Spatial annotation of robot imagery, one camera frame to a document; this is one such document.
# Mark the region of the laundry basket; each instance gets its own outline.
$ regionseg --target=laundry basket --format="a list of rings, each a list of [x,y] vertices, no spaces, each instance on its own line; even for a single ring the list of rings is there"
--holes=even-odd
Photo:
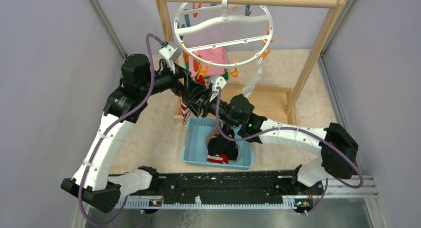
[[[254,164],[254,153],[251,143],[246,141],[236,142],[240,149],[238,161],[229,161],[228,164],[219,164],[207,161],[208,148],[205,144],[206,136],[216,124],[215,118],[190,117],[187,121],[187,131],[184,137],[181,159],[189,165],[222,167],[231,169],[248,170]]]

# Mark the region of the white wall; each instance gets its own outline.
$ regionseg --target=white wall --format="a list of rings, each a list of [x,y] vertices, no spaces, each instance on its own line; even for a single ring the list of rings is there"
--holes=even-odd
[[[327,54],[359,158],[394,227],[421,216],[420,0],[359,0]]]
[[[0,227],[69,227],[60,189],[94,138],[121,57],[88,0],[0,0]]]
[[[128,54],[145,53],[146,46],[143,42],[144,35],[155,33],[163,38],[162,27],[159,20],[155,0],[98,0],[107,15],[112,27],[120,39]],[[181,3],[168,3],[171,21]],[[292,7],[268,7],[274,19],[274,38],[271,43],[273,49],[301,49],[311,48],[316,35],[326,17],[327,9],[319,8],[292,8]],[[251,16],[261,15],[262,11],[258,6],[252,6]],[[244,7],[236,12],[244,14]],[[190,16],[192,25],[200,23],[205,19],[220,15],[220,12],[209,14],[200,13],[197,18]],[[221,42],[233,39],[240,39],[247,36],[265,34],[268,26],[266,24],[230,24],[218,26],[197,35],[184,37],[188,46],[198,46]],[[230,51],[256,50],[261,49],[261,42],[246,44],[239,47],[228,48]],[[152,45],[157,52],[159,45]]]

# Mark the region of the wooden rack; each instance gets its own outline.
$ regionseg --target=wooden rack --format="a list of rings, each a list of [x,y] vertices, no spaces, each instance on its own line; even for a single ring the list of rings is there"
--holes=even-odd
[[[159,17],[164,31],[165,40],[174,41],[171,20],[169,17],[167,2],[194,2],[194,3],[221,3],[222,0],[156,0]],[[310,76],[311,70],[317,62],[317,58],[322,52],[325,43],[331,34],[347,0],[228,0],[229,4],[244,5],[271,5],[286,7],[309,7],[309,8],[328,8],[329,11],[323,22],[322,27],[313,43],[313,47],[304,64],[301,74],[292,89],[286,103],[286,114],[289,115],[295,107],[295,103],[301,94],[301,91]]]

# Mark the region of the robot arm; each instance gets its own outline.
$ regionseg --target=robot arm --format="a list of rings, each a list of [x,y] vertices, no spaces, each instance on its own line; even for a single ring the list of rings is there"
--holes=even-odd
[[[170,45],[169,49],[171,50],[163,50],[168,53],[168,51],[175,51],[176,48]],[[166,56],[162,52],[161,54],[166,59],[165,61],[169,61],[172,55],[168,54]],[[226,84],[223,77],[215,76],[210,78],[210,84],[207,87],[194,81],[186,69],[176,64],[167,65],[165,61],[160,62],[160,65],[163,67],[162,70],[155,72],[152,95],[169,89],[176,96],[181,96],[184,104],[196,116],[205,117],[209,113],[215,115],[217,88]],[[147,104],[116,125],[106,136],[103,132],[111,123],[135,108],[144,99],[150,83],[147,81],[150,78],[147,56],[143,54],[130,55],[122,65],[122,74],[121,86],[108,97],[100,127],[85,160],[74,176],[64,179],[61,185],[63,190],[78,197],[77,192],[81,185],[83,173],[88,166],[89,172],[83,184],[82,200],[105,213],[114,208],[121,196],[127,196],[149,188],[151,182],[155,179],[154,176],[157,174],[154,169],[140,167],[134,172],[119,176],[109,176],[111,165],[124,137],[134,123],[137,122],[140,113]],[[355,161],[358,146],[339,124],[331,123],[328,128],[324,129],[301,128],[282,124],[254,114],[254,106],[242,94],[233,97],[229,104],[221,101],[218,108],[219,118],[232,126],[240,127],[238,135],[243,138],[269,128],[282,128],[285,126],[300,128],[324,138],[334,144],[352,162]],[[101,137],[104,140],[92,163],[88,163],[87,161]],[[308,164],[299,166],[294,176],[295,180],[307,187],[326,178],[329,174],[344,179],[350,178],[352,175],[352,168],[342,158],[319,143],[318,140],[306,134],[298,133],[298,131],[273,131],[263,133],[248,141],[292,146],[316,154],[317,158]]]

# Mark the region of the pink cloth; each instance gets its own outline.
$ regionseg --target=pink cloth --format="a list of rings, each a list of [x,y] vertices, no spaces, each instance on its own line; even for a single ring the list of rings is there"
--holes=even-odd
[[[197,54],[201,55],[202,59],[206,61],[211,61],[218,64],[228,64],[228,59],[226,58],[226,49],[224,47],[197,51]],[[192,73],[192,76],[196,76],[197,72],[193,70],[192,57],[189,57],[189,69],[190,69],[190,72]],[[225,69],[209,67],[209,70],[206,73],[206,76],[212,76],[215,74],[223,75],[225,74]]]

